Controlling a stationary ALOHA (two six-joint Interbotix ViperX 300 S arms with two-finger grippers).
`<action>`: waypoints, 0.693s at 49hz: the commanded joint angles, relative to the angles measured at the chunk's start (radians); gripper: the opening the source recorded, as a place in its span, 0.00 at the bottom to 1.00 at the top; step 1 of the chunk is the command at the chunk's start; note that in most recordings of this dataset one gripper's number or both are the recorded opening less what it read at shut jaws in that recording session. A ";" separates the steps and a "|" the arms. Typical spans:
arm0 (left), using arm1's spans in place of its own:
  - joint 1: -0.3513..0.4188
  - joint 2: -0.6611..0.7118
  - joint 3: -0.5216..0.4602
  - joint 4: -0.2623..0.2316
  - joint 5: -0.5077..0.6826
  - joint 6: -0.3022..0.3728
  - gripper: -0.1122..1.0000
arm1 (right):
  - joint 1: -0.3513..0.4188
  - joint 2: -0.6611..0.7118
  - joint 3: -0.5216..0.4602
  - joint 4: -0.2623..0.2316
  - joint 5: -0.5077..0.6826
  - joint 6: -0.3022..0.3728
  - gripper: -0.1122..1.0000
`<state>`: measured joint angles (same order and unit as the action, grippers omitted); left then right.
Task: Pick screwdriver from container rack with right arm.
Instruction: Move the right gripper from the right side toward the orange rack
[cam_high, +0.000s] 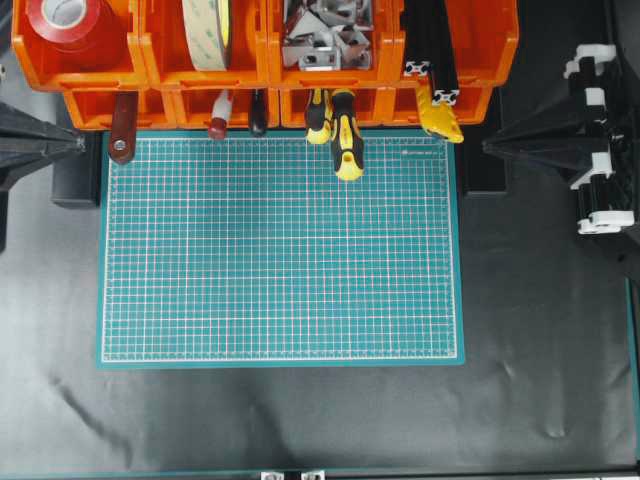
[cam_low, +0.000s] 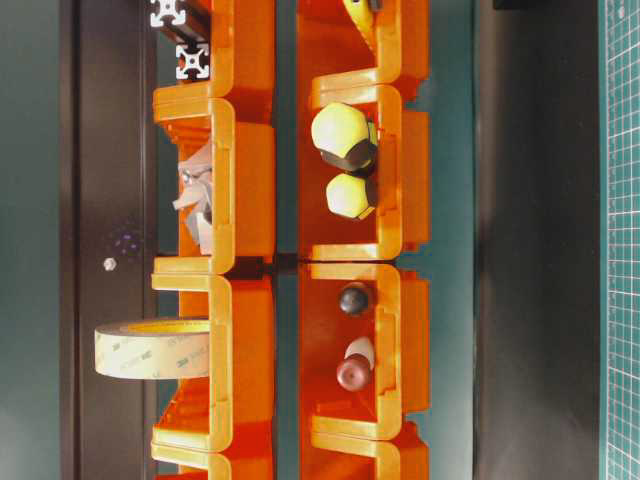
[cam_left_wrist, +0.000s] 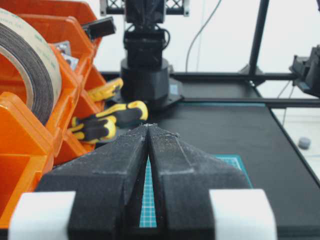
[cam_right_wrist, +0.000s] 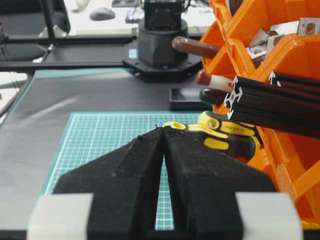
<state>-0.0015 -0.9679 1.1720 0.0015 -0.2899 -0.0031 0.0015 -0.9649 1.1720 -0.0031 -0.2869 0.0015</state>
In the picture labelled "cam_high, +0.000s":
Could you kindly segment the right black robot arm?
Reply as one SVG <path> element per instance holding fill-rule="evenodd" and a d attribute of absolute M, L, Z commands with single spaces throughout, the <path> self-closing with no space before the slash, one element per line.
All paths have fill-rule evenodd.
<path fill-rule="evenodd" d="M 555 170 L 577 200 L 576 226 L 639 280 L 639 105 L 613 44 L 583 44 L 565 66 L 569 94 L 483 143 L 506 161 Z"/>

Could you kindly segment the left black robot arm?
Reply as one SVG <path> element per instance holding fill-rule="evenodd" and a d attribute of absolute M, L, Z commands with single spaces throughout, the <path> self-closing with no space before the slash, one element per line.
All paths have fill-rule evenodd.
<path fill-rule="evenodd" d="M 6 248 L 10 189 L 23 177 L 86 151 L 84 136 L 1 102 L 1 252 Z"/>

